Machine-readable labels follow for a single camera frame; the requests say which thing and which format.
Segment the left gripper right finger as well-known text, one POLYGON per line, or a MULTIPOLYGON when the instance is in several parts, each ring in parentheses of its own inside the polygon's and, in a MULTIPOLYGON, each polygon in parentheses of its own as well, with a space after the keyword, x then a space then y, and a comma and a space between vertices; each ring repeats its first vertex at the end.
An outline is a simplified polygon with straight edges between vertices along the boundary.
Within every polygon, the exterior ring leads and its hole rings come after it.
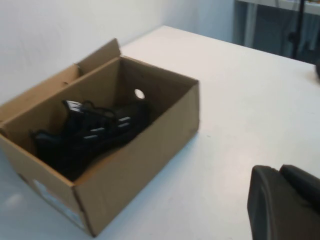
POLYGON ((283 165, 279 170, 278 216, 289 222, 320 220, 320 179, 294 166, 283 165))

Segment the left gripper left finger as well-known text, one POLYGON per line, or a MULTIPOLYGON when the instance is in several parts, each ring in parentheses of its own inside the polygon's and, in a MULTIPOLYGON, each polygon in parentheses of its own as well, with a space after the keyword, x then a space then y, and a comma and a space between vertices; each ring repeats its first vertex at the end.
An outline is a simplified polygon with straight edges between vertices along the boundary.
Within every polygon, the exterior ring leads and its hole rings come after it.
POLYGON ((280 170, 252 168, 247 211, 254 240, 318 240, 320 221, 286 221, 279 217, 280 170))

